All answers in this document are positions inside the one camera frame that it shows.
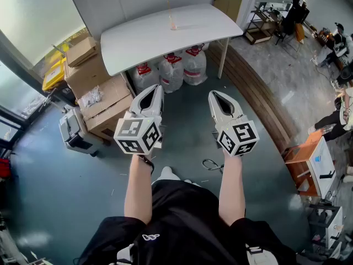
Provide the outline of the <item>person's left white shoe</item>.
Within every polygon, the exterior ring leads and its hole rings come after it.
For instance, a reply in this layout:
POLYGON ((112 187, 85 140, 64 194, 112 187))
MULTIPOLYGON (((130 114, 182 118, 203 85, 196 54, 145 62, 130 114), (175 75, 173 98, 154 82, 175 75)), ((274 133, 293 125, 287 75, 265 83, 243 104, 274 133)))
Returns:
POLYGON ((169 166, 165 166, 162 171, 161 175, 157 178, 158 181, 160 180, 172 180, 172 181, 179 181, 180 178, 173 173, 172 168, 169 166))

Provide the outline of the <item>flat cardboard sheet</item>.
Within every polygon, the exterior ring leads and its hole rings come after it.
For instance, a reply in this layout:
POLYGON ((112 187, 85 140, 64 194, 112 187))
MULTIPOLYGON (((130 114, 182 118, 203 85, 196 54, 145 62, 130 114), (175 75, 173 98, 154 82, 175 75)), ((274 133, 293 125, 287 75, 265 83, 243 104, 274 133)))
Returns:
POLYGON ((226 14, 235 23, 237 22, 238 14, 242 0, 213 0, 212 5, 226 14))

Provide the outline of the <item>small cardboard box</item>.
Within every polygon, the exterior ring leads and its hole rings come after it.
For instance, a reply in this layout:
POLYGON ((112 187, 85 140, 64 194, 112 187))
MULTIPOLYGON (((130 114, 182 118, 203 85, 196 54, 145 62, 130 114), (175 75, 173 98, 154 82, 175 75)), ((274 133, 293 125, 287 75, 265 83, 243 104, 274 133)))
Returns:
POLYGON ((87 37, 66 52, 67 64, 74 68, 98 53, 97 42, 87 37))

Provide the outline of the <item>grey hard case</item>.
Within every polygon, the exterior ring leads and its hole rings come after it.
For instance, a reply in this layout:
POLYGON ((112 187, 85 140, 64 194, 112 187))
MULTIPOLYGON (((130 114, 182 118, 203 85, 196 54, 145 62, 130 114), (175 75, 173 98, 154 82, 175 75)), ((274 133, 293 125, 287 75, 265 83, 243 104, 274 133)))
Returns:
POLYGON ((104 141, 88 131, 79 108, 69 110, 61 119, 59 128, 67 149, 95 157, 104 141))

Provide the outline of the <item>thin orange stick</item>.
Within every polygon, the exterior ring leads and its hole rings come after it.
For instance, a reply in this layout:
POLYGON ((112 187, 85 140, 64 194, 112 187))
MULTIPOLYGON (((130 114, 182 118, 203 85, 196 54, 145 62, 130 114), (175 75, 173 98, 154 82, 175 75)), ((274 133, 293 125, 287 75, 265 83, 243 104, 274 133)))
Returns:
POLYGON ((170 6, 169 0, 167 0, 167 5, 168 5, 169 20, 170 20, 170 28, 171 28, 171 30, 177 30, 177 26, 175 25, 175 23, 173 21, 172 8, 170 6))

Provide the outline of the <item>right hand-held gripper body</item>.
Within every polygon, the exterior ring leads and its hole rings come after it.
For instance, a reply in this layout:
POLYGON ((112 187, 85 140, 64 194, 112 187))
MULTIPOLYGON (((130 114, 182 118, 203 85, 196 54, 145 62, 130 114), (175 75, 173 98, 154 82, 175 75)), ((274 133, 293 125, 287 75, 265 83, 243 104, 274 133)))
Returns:
POLYGON ((260 140, 252 120, 246 115, 229 118, 215 125, 218 132, 217 142, 230 156, 242 156, 249 153, 260 140))

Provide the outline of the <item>black and white rack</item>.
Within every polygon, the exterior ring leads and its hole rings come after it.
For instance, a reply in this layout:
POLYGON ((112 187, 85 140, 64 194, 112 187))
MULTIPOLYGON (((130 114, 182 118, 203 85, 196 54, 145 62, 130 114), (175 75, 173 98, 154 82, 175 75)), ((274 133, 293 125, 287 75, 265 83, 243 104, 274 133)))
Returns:
POLYGON ((311 204, 308 217, 311 241, 318 246, 331 249, 338 242, 344 228, 343 207, 311 204))

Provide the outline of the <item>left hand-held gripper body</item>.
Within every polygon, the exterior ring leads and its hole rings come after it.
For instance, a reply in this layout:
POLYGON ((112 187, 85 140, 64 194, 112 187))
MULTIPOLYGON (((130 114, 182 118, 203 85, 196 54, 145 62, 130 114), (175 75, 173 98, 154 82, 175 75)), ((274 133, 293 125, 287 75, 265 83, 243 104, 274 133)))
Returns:
POLYGON ((162 147, 164 126, 162 112, 126 111, 118 120, 114 140, 125 154, 149 155, 162 147))

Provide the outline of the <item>person's left forearm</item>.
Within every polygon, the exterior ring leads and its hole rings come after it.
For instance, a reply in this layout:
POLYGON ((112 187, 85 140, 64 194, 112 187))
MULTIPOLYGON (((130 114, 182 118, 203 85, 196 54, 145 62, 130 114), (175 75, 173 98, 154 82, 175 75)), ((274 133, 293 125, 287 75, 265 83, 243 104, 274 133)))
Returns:
POLYGON ((124 215, 148 224, 152 218, 152 167, 137 155, 132 156, 124 215))

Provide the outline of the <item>orange-backed chair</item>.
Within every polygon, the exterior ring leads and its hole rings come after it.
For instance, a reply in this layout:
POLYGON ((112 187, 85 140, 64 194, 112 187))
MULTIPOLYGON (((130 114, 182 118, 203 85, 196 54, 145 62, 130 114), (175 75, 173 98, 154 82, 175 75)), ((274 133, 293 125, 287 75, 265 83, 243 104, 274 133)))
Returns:
POLYGON ((299 52, 301 49, 301 46, 304 44, 304 39, 305 39, 305 32, 304 32, 303 25, 301 23, 295 23, 293 34, 288 39, 287 44, 290 47, 292 47, 296 52, 299 52), (298 43, 297 48, 291 45, 292 40, 296 40, 296 42, 298 43))

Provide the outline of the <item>clear water jug red cap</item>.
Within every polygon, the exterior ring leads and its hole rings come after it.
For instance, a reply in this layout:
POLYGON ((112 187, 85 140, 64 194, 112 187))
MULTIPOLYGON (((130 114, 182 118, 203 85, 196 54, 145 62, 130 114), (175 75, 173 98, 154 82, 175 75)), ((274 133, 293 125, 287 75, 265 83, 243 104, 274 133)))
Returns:
POLYGON ((192 86, 197 86, 207 80, 207 61, 202 50, 203 46, 204 44, 194 45, 186 49, 182 56, 184 81, 192 86))
POLYGON ((165 93, 173 93, 183 84, 184 66, 182 58, 171 52, 159 63, 160 84, 165 93))
POLYGON ((148 62, 141 63, 133 69, 132 80, 137 94, 144 89, 159 84, 159 71, 154 65, 148 62))

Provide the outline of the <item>small white table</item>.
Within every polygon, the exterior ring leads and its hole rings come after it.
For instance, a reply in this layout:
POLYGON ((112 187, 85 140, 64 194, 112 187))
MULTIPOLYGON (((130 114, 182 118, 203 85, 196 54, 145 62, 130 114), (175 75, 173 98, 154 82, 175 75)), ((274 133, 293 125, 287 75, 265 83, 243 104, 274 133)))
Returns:
POLYGON ((336 171, 323 136, 317 142, 308 162, 316 191, 321 198, 325 198, 336 177, 336 171), (315 161, 315 157, 319 155, 322 155, 322 162, 315 161))

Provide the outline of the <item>person's black shirt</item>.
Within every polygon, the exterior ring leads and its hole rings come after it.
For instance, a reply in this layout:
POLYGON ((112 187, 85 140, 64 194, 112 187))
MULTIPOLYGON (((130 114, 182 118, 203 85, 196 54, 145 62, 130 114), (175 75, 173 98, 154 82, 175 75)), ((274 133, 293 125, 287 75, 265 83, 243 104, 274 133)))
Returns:
POLYGON ((228 226, 209 190, 184 181, 152 186, 152 219, 105 218, 78 259, 78 265, 249 265, 271 258, 296 265, 295 252, 264 221, 242 218, 228 226))

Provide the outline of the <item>clear bag of small parts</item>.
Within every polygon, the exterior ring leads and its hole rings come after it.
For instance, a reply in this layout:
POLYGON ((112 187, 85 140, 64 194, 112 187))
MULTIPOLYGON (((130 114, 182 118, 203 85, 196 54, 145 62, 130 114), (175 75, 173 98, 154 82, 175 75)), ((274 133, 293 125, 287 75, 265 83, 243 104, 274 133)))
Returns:
POLYGON ((101 102, 102 96, 100 87, 96 86, 80 98, 81 105, 84 108, 91 107, 95 103, 101 102))

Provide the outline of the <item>person's right forearm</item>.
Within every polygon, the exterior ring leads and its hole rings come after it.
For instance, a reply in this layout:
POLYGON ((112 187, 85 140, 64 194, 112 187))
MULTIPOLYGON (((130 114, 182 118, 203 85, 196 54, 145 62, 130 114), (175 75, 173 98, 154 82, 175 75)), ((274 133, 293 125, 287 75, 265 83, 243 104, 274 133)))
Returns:
POLYGON ((224 153, 224 168, 219 194, 218 213, 220 218, 231 226, 245 217, 245 196, 242 176, 242 159, 224 153))

